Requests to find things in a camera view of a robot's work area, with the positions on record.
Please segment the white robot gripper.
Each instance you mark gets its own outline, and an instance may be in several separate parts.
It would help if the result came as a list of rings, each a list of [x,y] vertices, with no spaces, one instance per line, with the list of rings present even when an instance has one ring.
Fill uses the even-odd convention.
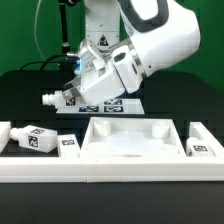
[[[110,54],[102,54],[89,39],[84,39],[77,56],[81,59],[81,79],[74,78],[63,87],[65,98],[83,97],[88,105],[97,105],[125,92]]]

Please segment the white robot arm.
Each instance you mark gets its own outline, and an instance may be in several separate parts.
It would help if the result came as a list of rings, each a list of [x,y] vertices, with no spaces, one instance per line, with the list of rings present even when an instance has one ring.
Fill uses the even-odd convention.
[[[143,79],[194,54],[201,35],[195,13],[175,0],[120,0],[128,37],[102,54],[91,40],[79,45],[81,74],[64,86],[66,100],[98,105],[137,91]]]

